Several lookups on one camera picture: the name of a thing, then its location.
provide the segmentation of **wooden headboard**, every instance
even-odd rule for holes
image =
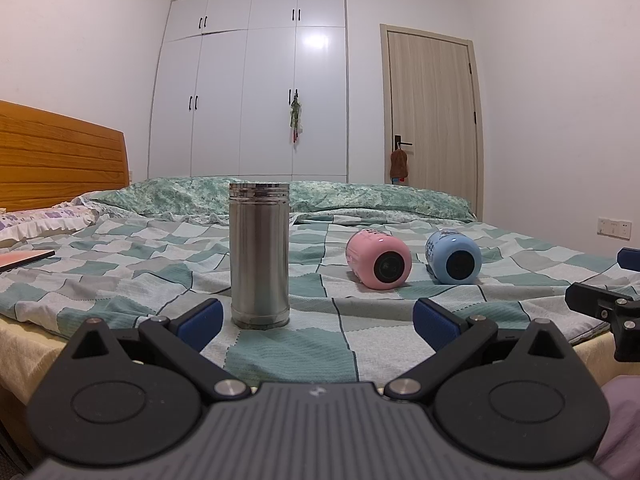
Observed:
[[[50,207],[128,185],[121,132],[0,101],[1,208]]]

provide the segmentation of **screw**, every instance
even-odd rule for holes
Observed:
[[[415,379],[396,379],[391,381],[388,386],[396,395],[413,395],[418,393],[422,387]]]
[[[238,379],[224,379],[218,381],[213,387],[215,392],[225,397],[237,397],[244,394],[246,391],[246,384]]]

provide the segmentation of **light blue thermos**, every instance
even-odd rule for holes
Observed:
[[[470,285],[482,267],[478,244],[452,229],[436,231],[429,237],[426,256],[430,272],[445,285]]]

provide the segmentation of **white wardrobe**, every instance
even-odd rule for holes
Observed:
[[[149,177],[206,175],[347,181],[344,0],[172,2]]]

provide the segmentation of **pink bottle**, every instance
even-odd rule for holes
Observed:
[[[347,243],[347,263],[360,281],[375,290],[402,285],[411,272],[411,251],[406,244],[375,229],[354,234]]]

